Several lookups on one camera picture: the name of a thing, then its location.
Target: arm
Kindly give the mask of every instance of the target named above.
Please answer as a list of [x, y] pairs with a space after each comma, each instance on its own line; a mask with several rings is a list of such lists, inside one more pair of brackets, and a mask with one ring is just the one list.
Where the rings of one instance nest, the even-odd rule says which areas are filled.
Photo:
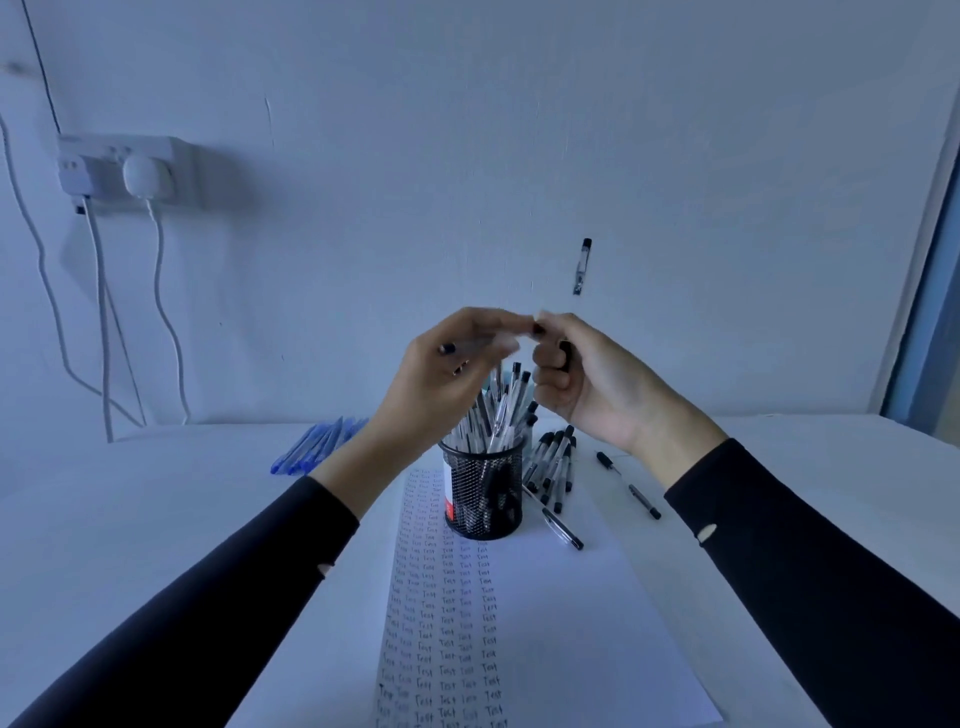
[[12, 728], [225, 725], [358, 519], [460, 421], [491, 367], [517, 348], [491, 336], [467, 365], [440, 354], [441, 344], [533, 326], [529, 316], [464, 309], [415, 339], [356, 437], [95, 645]]
[[960, 725], [960, 619], [739, 443], [666, 499], [830, 725]]
[[[649, 367], [541, 314], [537, 400], [640, 459], [833, 726], [960, 725], [960, 619], [778, 482]], [[575, 347], [569, 372], [557, 343]]]

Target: white cable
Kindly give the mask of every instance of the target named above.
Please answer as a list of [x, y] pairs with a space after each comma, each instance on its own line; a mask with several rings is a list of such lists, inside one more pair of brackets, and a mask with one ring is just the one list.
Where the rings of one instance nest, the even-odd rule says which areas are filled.
[[[63, 370], [66, 371], [67, 376], [69, 376], [71, 379], [77, 382], [87, 392], [90, 392], [91, 394], [94, 394], [97, 397], [101, 397], [103, 393], [99, 389], [94, 387], [92, 384], [88, 384], [79, 376], [77, 376], [77, 374], [73, 371], [73, 367], [70, 366], [70, 359], [67, 356], [67, 352], [66, 352], [66, 339], [64, 338], [64, 335], [63, 335], [63, 321], [60, 318], [60, 307], [57, 306], [57, 299], [54, 297], [53, 286], [50, 285], [50, 279], [47, 277], [47, 268], [46, 268], [47, 251], [43, 245], [43, 240], [40, 238], [39, 232], [37, 232], [36, 230], [36, 226], [34, 225], [34, 220], [30, 216], [30, 212], [27, 210], [27, 206], [23, 201], [23, 195], [20, 194], [20, 185], [17, 183], [16, 174], [13, 171], [13, 157], [11, 156], [11, 151], [10, 151], [10, 133], [7, 130], [7, 123], [4, 121], [4, 118], [2, 115], [0, 115], [0, 136], [3, 137], [4, 159], [7, 162], [7, 174], [10, 178], [10, 187], [13, 190], [13, 198], [16, 200], [16, 206], [20, 210], [20, 216], [23, 218], [23, 222], [26, 223], [27, 229], [30, 231], [30, 235], [32, 236], [32, 238], [34, 239], [34, 243], [36, 244], [36, 253], [37, 253], [36, 270], [39, 273], [40, 280], [43, 283], [43, 289], [46, 291], [47, 300], [50, 302], [50, 310], [53, 312], [54, 326], [57, 329], [57, 343], [60, 345], [60, 361], [63, 364]], [[134, 383], [133, 388], [134, 388], [134, 391], [136, 391], [136, 383]], [[139, 393], [137, 393], [137, 402], [139, 403]], [[128, 412], [126, 409], [124, 409], [124, 407], [119, 402], [110, 400], [109, 403], [113, 405], [113, 407], [117, 410], [117, 412], [119, 412], [121, 415], [126, 417], [128, 420], [130, 420], [130, 422], [133, 425], [136, 425], [137, 427], [142, 427], [144, 426], [144, 424], [146, 424], [146, 420], [144, 420], [143, 422], [138, 422], [133, 417], [133, 415], [130, 412]], [[140, 407], [140, 412], [142, 415], [143, 413], [142, 406]]]
[[163, 303], [160, 302], [160, 268], [163, 265], [163, 226], [160, 225], [160, 216], [156, 210], [153, 200], [147, 200], [147, 211], [150, 212], [150, 219], [156, 226], [156, 267], [154, 269], [154, 302], [156, 311], [163, 319], [163, 325], [167, 327], [170, 333], [170, 339], [174, 343], [174, 352], [177, 353], [177, 386], [180, 389], [180, 404], [183, 407], [183, 424], [190, 423], [190, 407], [186, 403], [186, 392], [183, 388], [183, 350], [180, 348], [180, 339], [174, 330], [173, 324], [167, 318], [166, 311], [163, 310]]
[[100, 314], [100, 402], [104, 411], [104, 429], [107, 431], [107, 442], [113, 442], [113, 421], [110, 418], [110, 340], [107, 327], [107, 274], [104, 271], [104, 250], [100, 244], [100, 231], [97, 230], [97, 221], [93, 218], [89, 198], [84, 197], [84, 212], [86, 223], [90, 228], [90, 238], [93, 240], [93, 255], [97, 263], [97, 312]]

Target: right hand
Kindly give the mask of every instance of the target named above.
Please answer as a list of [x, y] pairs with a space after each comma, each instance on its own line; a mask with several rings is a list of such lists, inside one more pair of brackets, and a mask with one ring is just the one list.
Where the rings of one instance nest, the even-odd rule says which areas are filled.
[[[643, 362], [609, 336], [572, 313], [542, 311], [537, 323], [546, 328], [534, 349], [534, 399], [571, 425], [606, 443], [633, 452], [649, 388], [669, 387]], [[566, 354], [559, 344], [573, 345], [569, 371], [560, 368]]]

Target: wall outlet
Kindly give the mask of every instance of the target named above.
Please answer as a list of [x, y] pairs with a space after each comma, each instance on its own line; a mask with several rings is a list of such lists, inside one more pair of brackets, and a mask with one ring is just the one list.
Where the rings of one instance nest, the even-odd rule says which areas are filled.
[[[136, 134], [61, 134], [58, 139], [58, 172], [60, 187], [68, 195], [90, 194], [103, 203], [139, 203], [127, 193], [123, 183], [123, 163], [134, 153], [163, 160], [174, 178], [174, 193], [163, 200], [165, 205], [200, 207], [196, 162], [193, 145], [174, 136], [140, 136]], [[87, 167], [93, 175], [78, 176], [78, 160], [90, 160]]]

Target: blue pen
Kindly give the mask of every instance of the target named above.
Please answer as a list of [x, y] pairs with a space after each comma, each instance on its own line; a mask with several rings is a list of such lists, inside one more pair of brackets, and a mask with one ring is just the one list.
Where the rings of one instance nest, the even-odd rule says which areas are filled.
[[320, 423], [319, 425], [314, 425], [313, 429], [310, 430], [310, 436], [306, 441], [297, 448], [294, 453], [288, 457], [283, 465], [281, 466], [280, 471], [288, 475], [292, 475], [297, 471], [297, 466], [300, 464], [300, 459], [314, 446], [317, 444], [317, 441], [324, 436], [324, 433], [329, 429], [330, 425], [326, 423]]
[[333, 425], [330, 426], [330, 429], [324, 433], [324, 436], [320, 439], [320, 441], [303, 456], [300, 461], [300, 467], [304, 473], [309, 473], [312, 471], [323, 460], [321, 453], [326, 449], [326, 446], [329, 444], [331, 439], [334, 442], [336, 441], [337, 436], [340, 434], [338, 427], [343, 424], [343, 420], [344, 418], [341, 417], [339, 420], [337, 420], [337, 422], [333, 423]]
[[316, 468], [320, 463], [324, 462], [326, 457], [333, 451], [333, 446], [336, 444], [337, 440], [340, 438], [340, 433], [344, 429], [344, 418], [339, 418], [333, 426], [330, 428], [330, 435], [326, 438], [322, 447], [317, 451], [315, 457], [311, 458], [310, 462], [306, 465], [310, 467], [310, 470]]
[[337, 449], [338, 447], [340, 447], [343, 443], [347, 441], [347, 436], [350, 432], [351, 427], [353, 427], [353, 418], [347, 417], [347, 420], [344, 422], [343, 428], [341, 428], [340, 430], [340, 436], [337, 437], [337, 442], [333, 446], [333, 449], [331, 450], [331, 452]]
[[331, 436], [336, 437], [332, 426], [327, 429], [323, 437], [300, 459], [300, 469], [303, 470], [304, 473], [309, 473], [317, 465], [317, 457]]
[[297, 443], [296, 443], [292, 448], [288, 449], [285, 454], [280, 455], [280, 456], [274, 461], [274, 464], [273, 464], [272, 466], [270, 466], [270, 474], [271, 474], [271, 475], [276, 475], [277, 471], [279, 471], [280, 468], [282, 467], [284, 461], [285, 461], [288, 457], [290, 457], [292, 454], [294, 454], [294, 451], [295, 451], [297, 448], [299, 448], [299, 447], [306, 441], [306, 439], [307, 439], [308, 437], [310, 437], [310, 433], [313, 432], [313, 428], [314, 428], [313, 425], [309, 426], [309, 427], [306, 429], [306, 432], [303, 433], [303, 436], [297, 441]]

